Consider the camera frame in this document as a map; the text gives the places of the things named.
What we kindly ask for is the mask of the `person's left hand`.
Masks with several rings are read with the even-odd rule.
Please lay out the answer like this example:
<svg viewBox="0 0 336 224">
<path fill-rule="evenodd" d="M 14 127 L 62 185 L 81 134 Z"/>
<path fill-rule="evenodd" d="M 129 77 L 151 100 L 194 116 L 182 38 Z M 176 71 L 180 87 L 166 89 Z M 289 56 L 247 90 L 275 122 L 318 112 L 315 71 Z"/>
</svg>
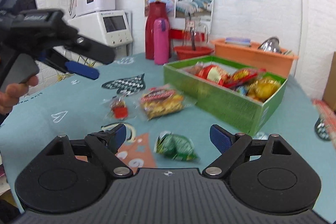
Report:
<svg viewBox="0 0 336 224">
<path fill-rule="evenodd" d="M 29 91 L 29 87 L 37 86 L 39 80 L 37 76 L 31 77 L 23 84 L 9 84 L 5 92 L 1 92 L 1 114 L 9 114 L 13 107 L 18 104 L 19 99 Z"/>
</svg>

